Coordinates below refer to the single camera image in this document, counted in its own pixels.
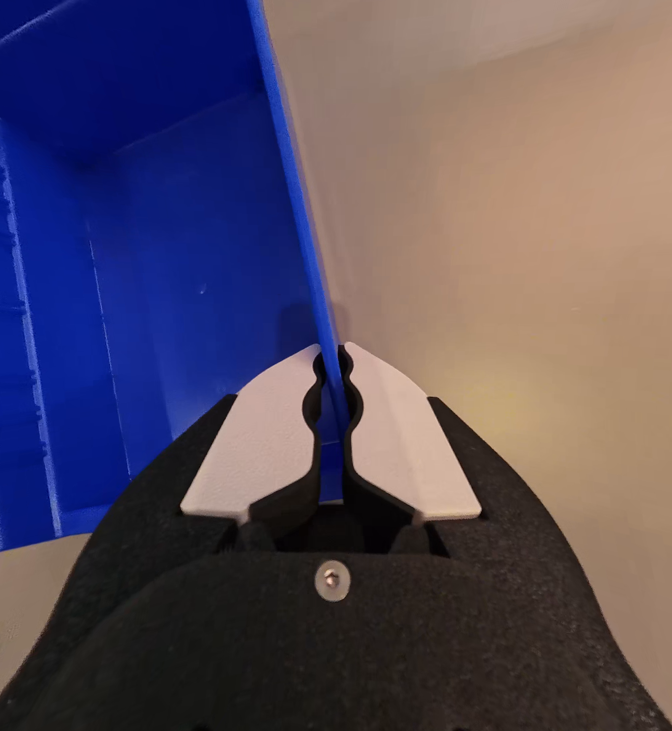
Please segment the blue plastic bin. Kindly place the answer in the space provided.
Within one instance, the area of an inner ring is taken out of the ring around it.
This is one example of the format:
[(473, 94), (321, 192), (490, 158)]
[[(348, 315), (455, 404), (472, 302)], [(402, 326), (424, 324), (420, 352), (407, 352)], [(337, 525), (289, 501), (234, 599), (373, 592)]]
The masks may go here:
[(264, 2), (0, 1), (0, 551), (90, 533), (223, 396), (335, 332)]

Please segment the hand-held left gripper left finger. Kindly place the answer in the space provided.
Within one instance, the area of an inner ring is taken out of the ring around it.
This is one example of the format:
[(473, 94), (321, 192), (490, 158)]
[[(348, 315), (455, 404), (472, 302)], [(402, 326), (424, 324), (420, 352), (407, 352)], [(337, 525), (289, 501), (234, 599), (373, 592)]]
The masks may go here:
[(321, 494), (322, 351), (310, 345), (236, 395), (180, 504), (186, 516), (305, 523)]

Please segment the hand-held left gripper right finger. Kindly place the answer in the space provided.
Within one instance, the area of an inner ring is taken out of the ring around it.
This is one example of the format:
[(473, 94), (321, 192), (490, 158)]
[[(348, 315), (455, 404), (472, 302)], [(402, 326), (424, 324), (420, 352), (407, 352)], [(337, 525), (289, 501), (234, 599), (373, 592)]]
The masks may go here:
[(422, 524), (474, 519), (482, 507), (427, 394), (353, 342), (341, 348), (351, 422), (344, 499), (366, 520)]

